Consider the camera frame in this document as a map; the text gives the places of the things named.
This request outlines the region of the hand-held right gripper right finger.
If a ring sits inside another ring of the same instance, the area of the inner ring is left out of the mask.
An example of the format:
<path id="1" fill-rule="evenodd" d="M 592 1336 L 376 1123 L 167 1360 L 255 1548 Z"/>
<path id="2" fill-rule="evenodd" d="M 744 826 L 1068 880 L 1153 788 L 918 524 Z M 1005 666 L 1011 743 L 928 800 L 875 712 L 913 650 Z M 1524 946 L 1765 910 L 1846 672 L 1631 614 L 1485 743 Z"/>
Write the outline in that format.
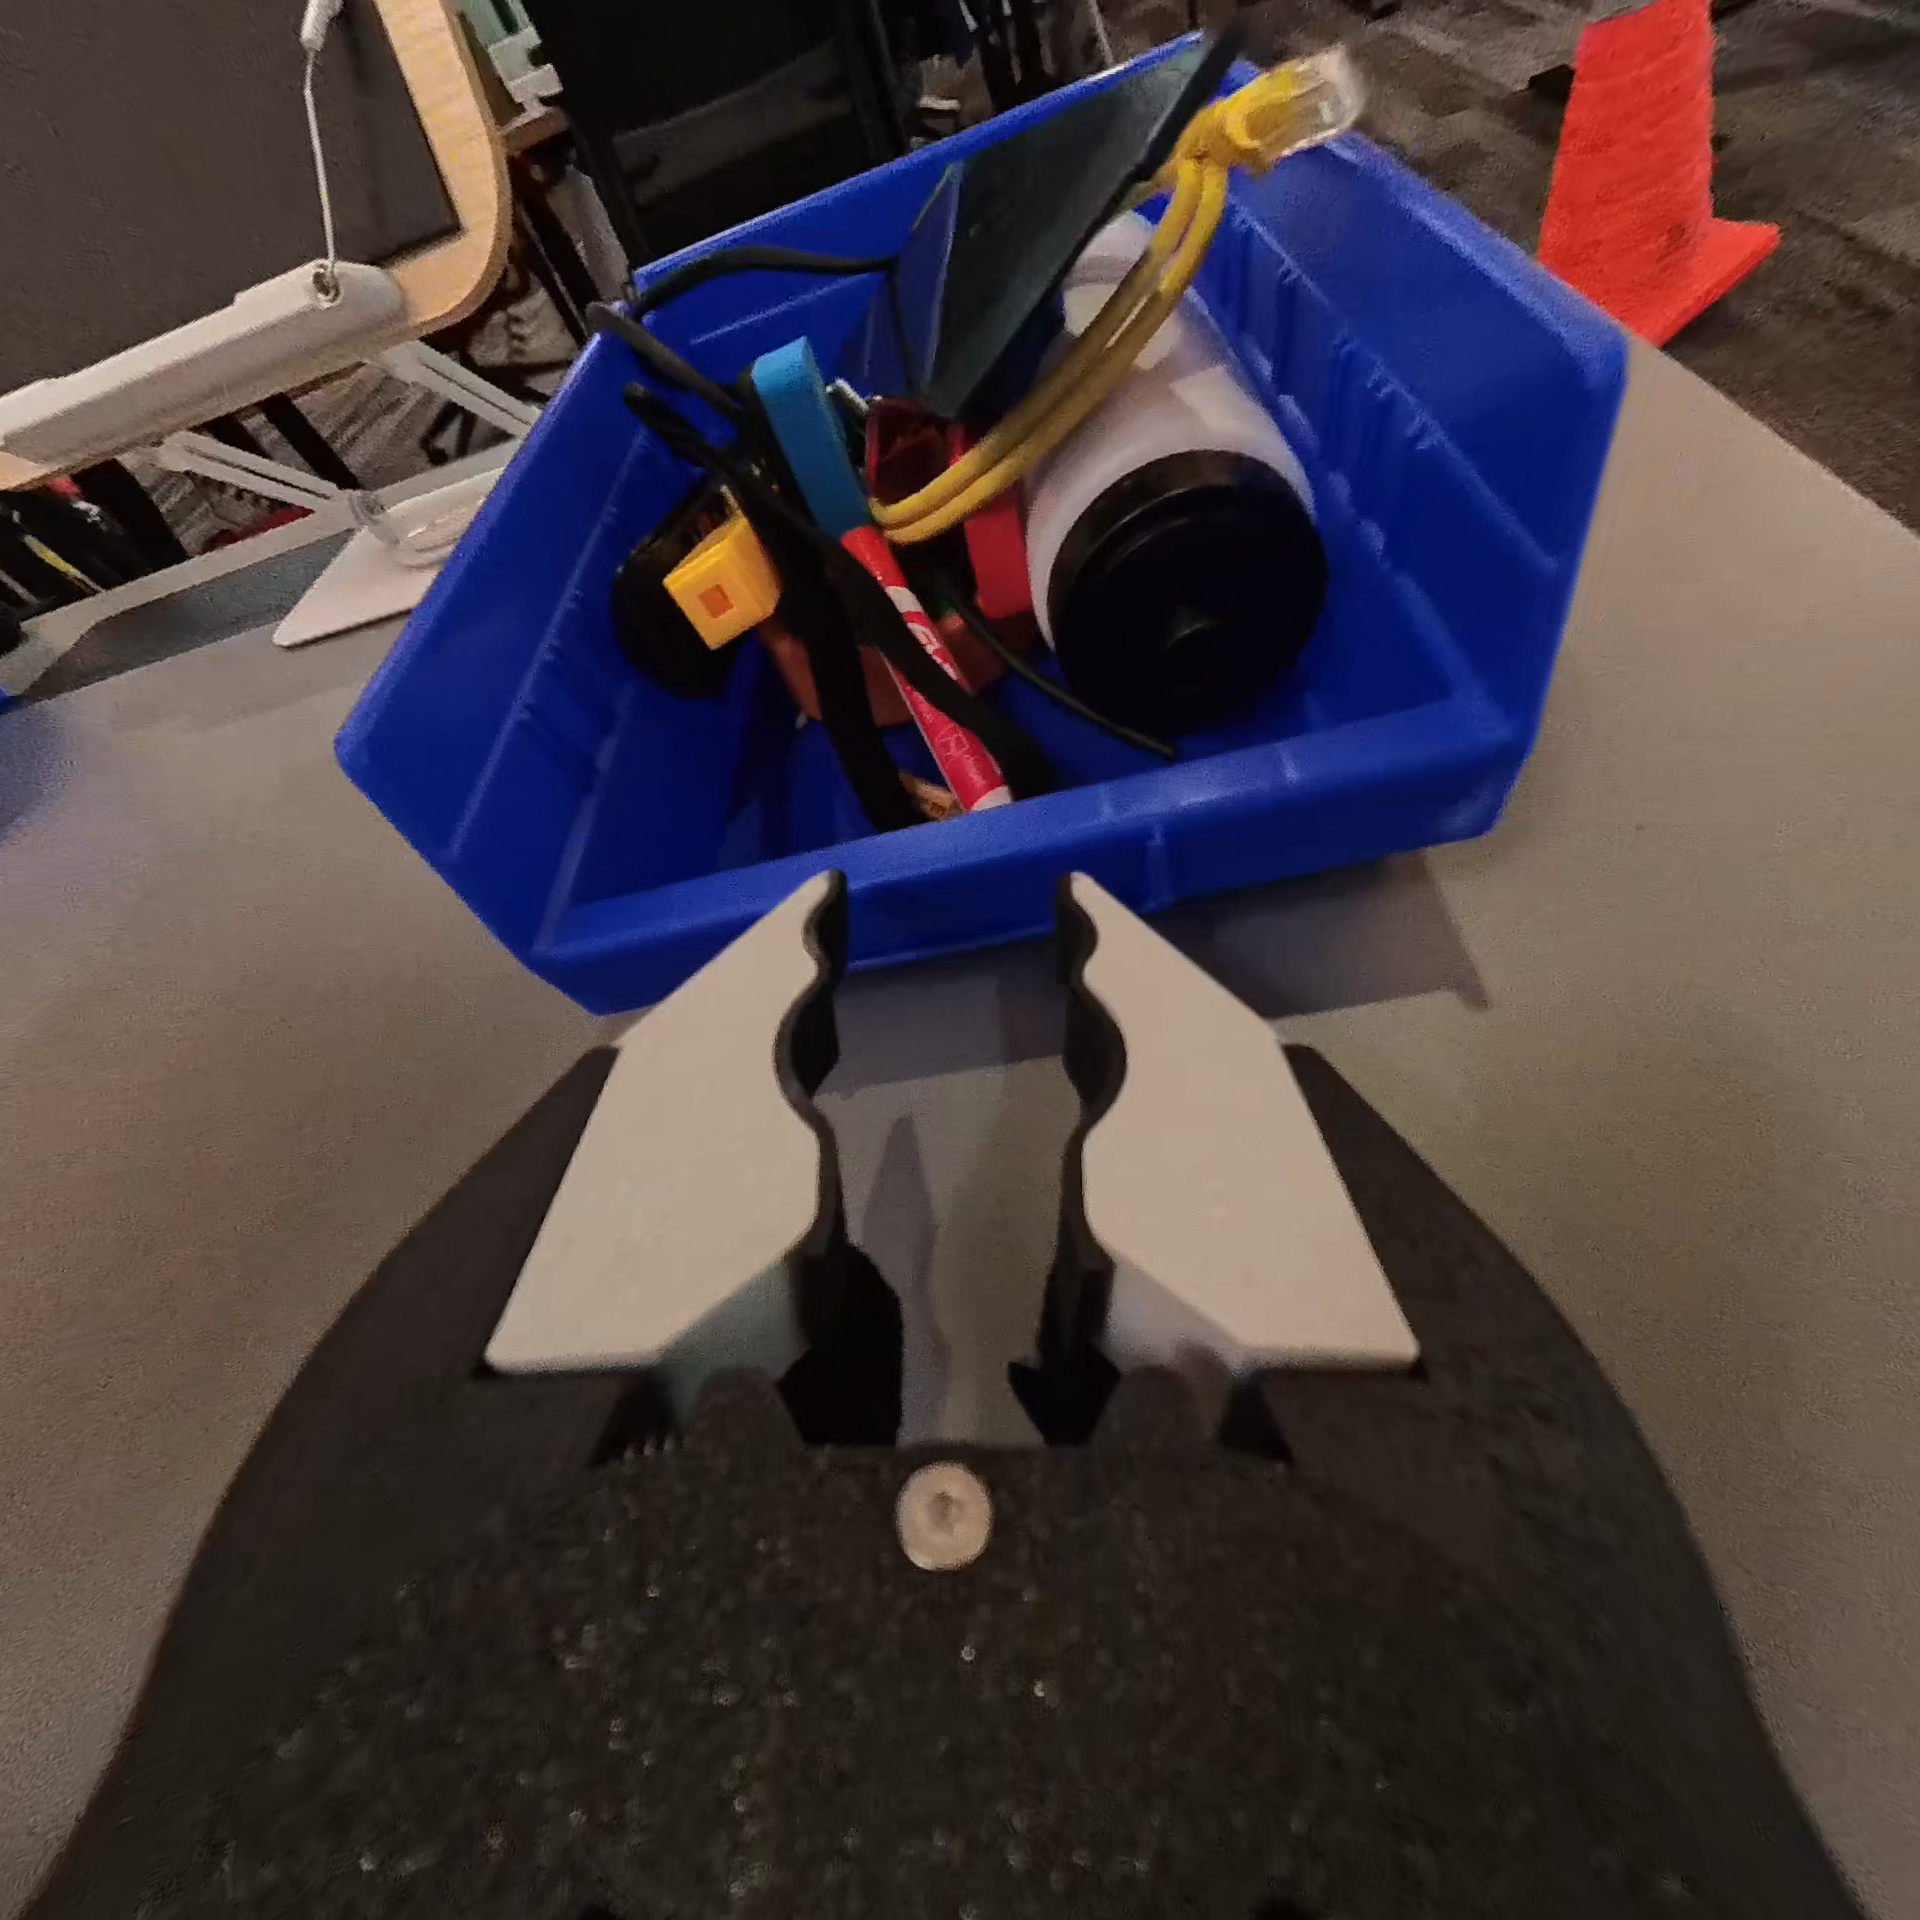
<path id="1" fill-rule="evenodd" d="M 1271 1024 L 1091 874 L 1056 894 L 1077 1120 L 1036 1350 L 1039 1439 L 1093 1439 L 1126 1375 L 1190 1389 L 1229 1445 L 1279 1445 L 1277 1373 L 1414 1379 L 1422 1343 Z"/>

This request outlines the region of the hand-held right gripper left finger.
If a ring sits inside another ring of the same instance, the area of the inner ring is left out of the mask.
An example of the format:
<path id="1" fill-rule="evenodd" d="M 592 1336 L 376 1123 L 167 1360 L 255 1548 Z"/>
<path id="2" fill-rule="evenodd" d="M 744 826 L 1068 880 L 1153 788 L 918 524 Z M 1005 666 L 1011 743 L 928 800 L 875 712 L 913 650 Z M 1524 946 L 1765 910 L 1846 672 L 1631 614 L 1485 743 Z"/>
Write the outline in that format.
<path id="1" fill-rule="evenodd" d="M 495 1375 L 621 1375 L 675 1431 L 708 1382 L 775 1387 L 813 1446 L 902 1419 L 902 1310 L 849 1237 L 819 1090 L 848 880 L 807 878 L 614 1044 L 485 1347 Z"/>

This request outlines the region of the yellow orange square cup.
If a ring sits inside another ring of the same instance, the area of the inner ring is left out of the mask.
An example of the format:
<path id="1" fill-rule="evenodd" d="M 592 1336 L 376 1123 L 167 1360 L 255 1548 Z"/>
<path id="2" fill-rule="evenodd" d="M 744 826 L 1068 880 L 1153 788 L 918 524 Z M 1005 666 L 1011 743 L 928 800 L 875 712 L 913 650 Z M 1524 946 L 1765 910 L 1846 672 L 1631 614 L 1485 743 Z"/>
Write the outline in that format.
<path id="1" fill-rule="evenodd" d="M 716 653 L 773 616 L 784 584 L 752 522 L 732 512 L 667 570 L 662 589 Z"/>

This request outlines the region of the blue bin with tag sticker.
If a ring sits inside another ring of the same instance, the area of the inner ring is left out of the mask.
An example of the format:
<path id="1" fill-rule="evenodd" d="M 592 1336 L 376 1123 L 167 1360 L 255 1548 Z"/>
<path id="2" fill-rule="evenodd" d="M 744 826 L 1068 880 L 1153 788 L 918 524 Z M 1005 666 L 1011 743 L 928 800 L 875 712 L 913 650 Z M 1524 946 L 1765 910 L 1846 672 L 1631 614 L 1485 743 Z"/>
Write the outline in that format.
<path id="1" fill-rule="evenodd" d="M 1037 939 L 1068 871 L 1145 914 L 1487 832 L 1543 723 L 1624 336 L 1361 134 L 1236 180 L 1195 296 L 1302 456 L 1329 599 L 1293 675 L 1176 760 L 1016 685 L 1062 788 L 872 832 L 758 642 L 710 700 L 647 683 L 612 580 L 693 471 L 601 341 L 343 719 L 344 780 L 597 1015 L 669 994 L 820 871 L 875 972 Z"/>

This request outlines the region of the black bar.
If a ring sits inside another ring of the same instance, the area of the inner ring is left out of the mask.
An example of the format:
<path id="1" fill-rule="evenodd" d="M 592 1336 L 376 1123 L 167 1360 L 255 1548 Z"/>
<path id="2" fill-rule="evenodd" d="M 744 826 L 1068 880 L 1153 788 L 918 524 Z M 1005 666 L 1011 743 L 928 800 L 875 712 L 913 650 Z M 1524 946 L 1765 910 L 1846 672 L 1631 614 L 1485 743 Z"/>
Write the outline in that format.
<path id="1" fill-rule="evenodd" d="M 1037 382 L 1068 269 L 1216 94 L 1238 32 L 1180 44 L 948 162 L 875 294 L 863 387 L 983 428 Z"/>

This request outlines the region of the black round roll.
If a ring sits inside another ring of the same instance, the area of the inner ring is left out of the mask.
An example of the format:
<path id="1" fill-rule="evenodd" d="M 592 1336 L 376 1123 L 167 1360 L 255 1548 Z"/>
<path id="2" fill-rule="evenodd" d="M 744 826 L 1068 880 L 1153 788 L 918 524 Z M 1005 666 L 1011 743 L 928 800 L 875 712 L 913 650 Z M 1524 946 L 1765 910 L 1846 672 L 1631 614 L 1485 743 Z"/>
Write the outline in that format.
<path id="1" fill-rule="evenodd" d="M 614 570 L 609 587 L 612 634 L 619 653 L 660 693 L 683 701 L 716 701 L 728 685 L 739 642 L 712 650 L 665 587 L 693 547 L 725 516 L 712 479 L 694 482 L 641 534 Z"/>

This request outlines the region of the white bottle black cap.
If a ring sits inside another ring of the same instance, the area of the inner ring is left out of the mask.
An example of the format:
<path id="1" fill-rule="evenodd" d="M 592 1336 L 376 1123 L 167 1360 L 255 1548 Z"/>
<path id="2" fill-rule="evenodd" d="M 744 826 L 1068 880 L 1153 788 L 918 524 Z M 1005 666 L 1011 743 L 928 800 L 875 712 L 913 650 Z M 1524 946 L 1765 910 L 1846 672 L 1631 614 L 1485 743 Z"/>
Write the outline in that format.
<path id="1" fill-rule="evenodd" d="M 1062 683 L 1145 736 L 1245 718 L 1328 603 L 1304 464 L 1197 294 L 1021 479 L 1021 514 Z"/>

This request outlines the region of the orange traffic cone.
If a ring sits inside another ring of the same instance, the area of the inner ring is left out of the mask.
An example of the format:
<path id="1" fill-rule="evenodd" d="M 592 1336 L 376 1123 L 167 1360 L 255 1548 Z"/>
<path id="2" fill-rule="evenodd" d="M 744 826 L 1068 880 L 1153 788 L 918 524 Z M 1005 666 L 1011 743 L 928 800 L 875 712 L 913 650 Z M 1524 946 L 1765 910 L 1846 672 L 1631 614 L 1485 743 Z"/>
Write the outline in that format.
<path id="1" fill-rule="evenodd" d="M 1541 262 L 1664 348 L 1767 262 L 1781 226 L 1715 205 L 1710 3 L 1627 4 L 1577 37 Z"/>

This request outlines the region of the black panel wooden edge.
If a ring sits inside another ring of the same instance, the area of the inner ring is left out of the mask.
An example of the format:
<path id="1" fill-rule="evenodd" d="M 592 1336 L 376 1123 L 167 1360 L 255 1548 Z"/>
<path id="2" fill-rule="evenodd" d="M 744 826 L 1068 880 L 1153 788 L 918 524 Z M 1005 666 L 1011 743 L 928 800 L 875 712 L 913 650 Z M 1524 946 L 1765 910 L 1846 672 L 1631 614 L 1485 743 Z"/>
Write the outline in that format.
<path id="1" fill-rule="evenodd" d="M 88 367 L 325 253 L 303 4 L 3 4 L 5 394 Z M 463 18 L 343 4 L 316 69 L 343 261 L 414 332 L 505 261 L 510 187 Z"/>

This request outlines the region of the white tipped pin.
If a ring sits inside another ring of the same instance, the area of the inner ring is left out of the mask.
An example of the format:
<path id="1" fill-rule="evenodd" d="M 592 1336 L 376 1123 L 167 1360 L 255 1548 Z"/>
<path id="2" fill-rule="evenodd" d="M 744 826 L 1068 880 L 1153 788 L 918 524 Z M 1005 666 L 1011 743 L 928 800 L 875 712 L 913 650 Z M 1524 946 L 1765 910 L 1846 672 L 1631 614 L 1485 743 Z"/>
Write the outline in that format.
<path id="1" fill-rule="evenodd" d="M 343 296 L 339 216 L 334 207 L 329 160 L 319 126 L 319 61 L 326 50 L 331 26 L 343 12 L 343 7 L 343 3 L 303 3 L 297 32 L 301 50 L 303 132 L 319 205 L 323 247 L 311 269 L 313 292 L 319 303 L 335 303 Z"/>

